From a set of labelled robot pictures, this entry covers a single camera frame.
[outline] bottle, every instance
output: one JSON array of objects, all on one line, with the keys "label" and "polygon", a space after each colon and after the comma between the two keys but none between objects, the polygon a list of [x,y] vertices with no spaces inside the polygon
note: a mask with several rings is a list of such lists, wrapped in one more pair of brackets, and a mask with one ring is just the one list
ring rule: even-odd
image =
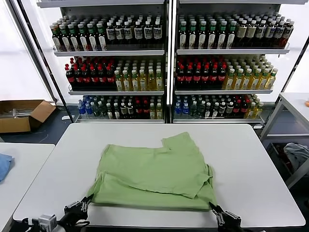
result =
[{"label": "bottle", "polygon": [[277,72],[278,72],[278,69],[273,69],[271,71],[271,75],[270,75],[270,78],[268,79],[268,81],[267,81],[267,83],[265,85],[265,89],[271,90],[271,88],[272,88],[272,86],[273,86],[273,84],[274,84],[274,82],[276,80]]},{"label": "bottle", "polygon": [[249,81],[248,89],[256,89],[261,71],[261,69],[255,70],[255,74],[251,76],[251,80]]},{"label": "bottle", "polygon": [[225,35],[226,35],[226,32],[225,32],[225,29],[226,29],[226,24],[227,22],[226,21],[222,21],[221,22],[221,25],[220,25],[220,30],[217,34],[217,49],[222,49],[223,46],[224,46],[224,42],[225,42]]},{"label": "bottle", "polygon": [[205,47],[205,38],[206,38],[205,29],[206,29],[206,21],[201,21],[198,34],[198,49],[203,49]]},{"label": "bottle", "polygon": [[155,72],[155,81],[156,81],[156,90],[157,91],[163,90],[161,69],[157,69],[156,70],[156,72]]},{"label": "bottle", "polygon": [[257,83],[256,89],[264,89],[265,88],[268,73],[269,73],[269,69],[264,69],[263,74],[259,78],[259,82]]},{"label": "bottle", "polygon": [[185,49],[185,42],[186,42],[186,21],[181,22],[180,32],[179,32],[179,49]]},{"label": "bottle", "polygon": [[197,25],[196,21],[191,21],[190,31],[189,31],[189,34],[188,34],[188,48],[189,49],[194,49],[194,47],[195,47],[196,25]]},{"label": "bottle", "polygon": [[231,49],[233,46],[234,38],[235,38],[235,30],[236,30],[236,21],[232,21],[230,25],[229,32],[227,34],[226,40],[226,49]]},{"label": "bottle", "polygon": [[242,76],[242,80],[241,80],[241,84],[240,84],[241,90],[248,89],[248,84],[249,84],[250,78],[252,76],[251,72],[252,72],[252,69],[247,69],[246,74]]},{"label": "bottle", "polygon": [[233,112],[233,109],[234,109],[234,103],[231,101],[226,106],[225,117],[230,117],[231,113]]},{"label": "bottle", "polygon": [[212,109],[212,118],[216,118],[218,116],[218,108],[219,108],[219,103],[215,102],[214,108]]},{"label": "bottle", "polygon": [[210,31],[208,33],[207,49],[213,49],[214,41],[216,38],[215,33],[216,25],[217,25],[216,21],[211,21]]}]

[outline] floor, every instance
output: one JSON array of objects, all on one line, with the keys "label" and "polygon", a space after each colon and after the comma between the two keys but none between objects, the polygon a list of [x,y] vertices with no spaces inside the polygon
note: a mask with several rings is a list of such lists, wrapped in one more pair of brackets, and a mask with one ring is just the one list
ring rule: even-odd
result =
[{"label": "floor", "polygon": [[[63,116],[67,115],[64,110],[57,109],[52,115],[47,119],[47,121],[37,130],[27,133],[16,133],[16,134],[0,134],[0,137],[5,142],[10,143],[46,143],[46,144],[57,144],[62,134],[70,124],[69,120],[61,120]],[[284,111],[277,119],[275,126],[273,127],[270,133],[308,133],[304,131],[301,124],[299,124],[296,119],[288,111]],[[265,140],[263,145],[265,148],[271,142],[296,142],[296,140],[291,139],[271,139]],[[297,139],[297,142],[303,145],[309,145],[309,139]],[[304,204],[305,201],[309,199],[309,178],[302,178],[296,185],[291,188],[291,194],[294,197],[298,207],[302,211],[306,221],[309,221],[309,208]],[[86,231],[89,232],[98,232],[101,230],[99,228],[87,228]],[[132,229],[128,228],[104,228],[108,232],[121,232],[129,231]],[[152,232],[153,229],[138,229],[139,231],[147,230],[147,232]],[[254,228],[252,231],[259,232],[265,230],[267,232],[308,232],[309,223],[301,228]],[[25,231],[23,226],[20,223],[15,223],[10,232],[22,232]],[[216,229],[200,230],[201,232],[214,232]]]}]

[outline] dark bottle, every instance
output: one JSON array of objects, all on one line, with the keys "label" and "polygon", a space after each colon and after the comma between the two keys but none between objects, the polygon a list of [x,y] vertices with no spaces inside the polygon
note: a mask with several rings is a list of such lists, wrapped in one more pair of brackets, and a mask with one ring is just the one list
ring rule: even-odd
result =
[{"label": "dark bottle", "polygon": [[192,66],[189,65],[186,74],[184,75],[185,88],[191,89],[192,84]]},{"label": "dark bottle", "polygon": [[106,41],[105,41],[106,31],[105,31],[105,28],[103,27],[103,25],[101,23],[97,24],[97,28],[98,28],[99,50],[105,51],[106,50]]},{"label": "dark bottle", "polygon": [[208,33],[207,49],[213,49],[215,38],[216,38],[216,21],[211,21],[210,31]]},{"label": "dark bottle", "polygon": [[115,28],[112,26],[111,22],[107,23],[106,34],[107,34],[108,44],[116,44]]},{"label": "dark bottle", "polygon": [[217,49],[222,49],[224,47],[224,42],[225,42],[225,36],[226,36],[226,21],[221,21],[221,25],[219,28],[219,31],[216,35],[216,45]]},{"label": "dark bottle", "polygon": [[115,34],[117,39],[117,44],[123,44],[125,40],[124,29],[120,22],[116,22]]},{"label": "dark bottle", "polygon": [[179,49],[185,49],[185,42],[186,42],[186,21],[181,22],[180,32],[179,32]]},{"label": "dark bottle", "polygon": [[131,44],[133,40],[133,29],[130,26],[129,22],[125,22],[124,34],[126,44]]},{"label": "dark bottle", "polygon": [[195,73],[194,73],[193,88],[194,89],[201,88],[201,66],[200,65],[197,66],[197,69],[195,70]]}]

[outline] bottle label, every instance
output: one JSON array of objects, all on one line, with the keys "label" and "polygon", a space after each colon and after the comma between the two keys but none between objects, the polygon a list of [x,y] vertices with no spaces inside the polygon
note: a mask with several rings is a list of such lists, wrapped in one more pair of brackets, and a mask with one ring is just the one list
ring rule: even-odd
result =
[{"label": "bottle label", "polygon": [[194,80],[194,81],[200,81],[200,79],[201,79],[201,76],[194,76],[194,77],[193,77],[193,80]]},{"label": "bottle label", "polygon": [[74,47],[75,51],[79,51],[79,46],[78,46],[76,37],[72,36],[71,37],[71,41],[72,41],[72,44],[73,44],[73,47]]},{"label": "bottle label", "polygon": [[155,113],[153,111],[150,112],[150,119],[154,119],[155,118]]},{"label": "bottle label", "polygon": [[143,38],[142,28],[134,28],[134,32],[135,32],[135,39],[140,40]]},{"label": "bottle label", "polygon": [[123,40],[124,38],[125,38],[125,36],[124,36],[124,31],[123,31],[123,29],[122,28],[116,28],[115,29],[115,33],[116,33],[116,39],[118,39],[118,40]]},{"label": "bottle label", "polygon": [[224,40],[225,40],[225,35],[224,34],[219,35],[217,49],[222,49],[223,48]]},{"label": "bottle label", "polygon": [[66,50],[67,50],[67,51],[70,51],[70,50],[71,50],[71,45],[70,45],[70,43],[69,43],[68,38],[67,38],[67,37],[62,37],[62,41],[63,41],[63,43],[64,43],[64,45],[65,45],[65,47],[66,47]]},{"label": "bottle label", "polygon": [[204,34],[201,34],[199,36],[199,40],[198,40],[198,48],[199,49],[203,49],[204,48],[205,38],[206,38],[206,35],[204,35]]},{"label": "bottle label", "polygon": [[124,81],[124,86],[126,91],[130,91],[129,81]]},{"label": "bottle label", "polygon": [[133,91],[138,91],[139,86],[138,86],[137,80],[132,80],[132,84],[133,84]]},{"label": "bottle label", "polygon": [[81,36],[81,37],[80,37],[80,40],[81,40],[81,42],[82,42],[84,51],[88,51],[88,45],[87,45],[87,40],[86,40],[86,38],[85,38],[84,36]]},{"label": "bottle label", "polygon": [[122,91],[121,81],[116,81],[117,90]]},{"label": "bottle label", "polygon": [[209,35],[207,49],[213,48],[213,42],[214,42],[215,37],[216,37],[216,35],[214,35],[214,34]]},{"label": "bottle label", "polygon": [[256,31],[256,27],[248,27],[247,32],[246,32],[246,37],[253,38],[255,31]]},{"label": "bottle label", "polygon": [[145,38],[150,40],[153,38],[153,28],[144,28]]},{"label": "bottle label", "polygon": [[235,35],[234,34],[230,34],[227,38],[227,43],[226,43],[226,48],[227,49],[231,49],[233,41],[234,41]]},{"label": "bottle label", "polygon": [[116,36],[115,36],[115,29],[106,29],[106,34],[107,34],[107,38],[109,40],[114,40],[116,39]]},{"label": "bottle label", "polygon": [[90,40],[90,43],[91,43],[92,50],[97,51],[96,38],[94,36],[89,36],[89,40]]},{"label": "bottle label", "polygon": [[112,119],[112,112],[107,112],[108,118]]},{"label": "bottle label", "polygon": [[162,38],[162,28],[154,28],[154,38],[160,40]]},{"label": "bottle label", "polygon": [[140,90],[146,91],[146,82],[145,81],[140,81]]},{"label": "bottle label", "polygon": [[131,40],[133,39],[132,28],[124,28],[125,39]]},{"label": "bottle label", "polygon": [[185,35],[180,35],[180,42],[179,42],[179,48],[180,49],[184,49],[184,46],[185,46]]},{"label": "bottle label", "polygon": [[98,40],[100,41],[102,51],[106,50],[106,42],[103,36],[99,36]]},{"label": "bottle label", "polygon": [[195,35],[190,35],[189,37],[189,49],[194,49]]},{"label": "bottle label", "polygon": [[227,81],[227,83],[226,83],[225,89],[226,89],[226,90],[230,90],[231,87],[232,87],[232,83],[233,83],[233,79],[229,79],[229,80]]},{"label": "bottle label", "polygon": [[54,38],[53,38],[53,41],[54,41],[54,44],[55,44],[55,46],[56,46],[57,51],[60,51],[60,42],[59,42],[59,39],[56,38],[56,37],[54,37]]},{"label": "bottle label", "polygon": [[118,111],[115,111],[115,117],[116,119],[120,119],[120,113]]}]

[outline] folded shirt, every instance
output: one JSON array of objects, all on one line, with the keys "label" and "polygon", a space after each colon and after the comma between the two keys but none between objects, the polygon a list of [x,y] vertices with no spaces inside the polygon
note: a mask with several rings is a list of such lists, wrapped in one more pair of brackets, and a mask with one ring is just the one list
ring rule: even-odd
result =
[{"label": "folded shirt", "polygon": [[210,210],[216,204],[212,170],[188,133],[163,139],[162,148],[107,145],[92,202]]}]

